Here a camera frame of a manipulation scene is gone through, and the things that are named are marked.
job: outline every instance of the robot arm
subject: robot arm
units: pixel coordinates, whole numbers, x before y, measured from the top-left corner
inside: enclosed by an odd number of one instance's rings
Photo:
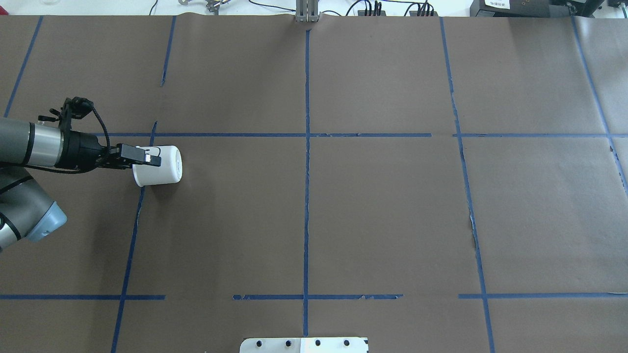
[[[23,237],[39,241],[67,220],[25,168],[79,174],[96,168],[161,165],[159,156],[141,148],[111,146],[104,123],[87,99],[66,99],[61,112],[50,112],[56,117],[39,116],[39,121],[58,121],[57,128],[0,118],[0,252]],[[72,119],[91,112],[103,128],[107,146],[101,146],[96,135],[72,131]]]

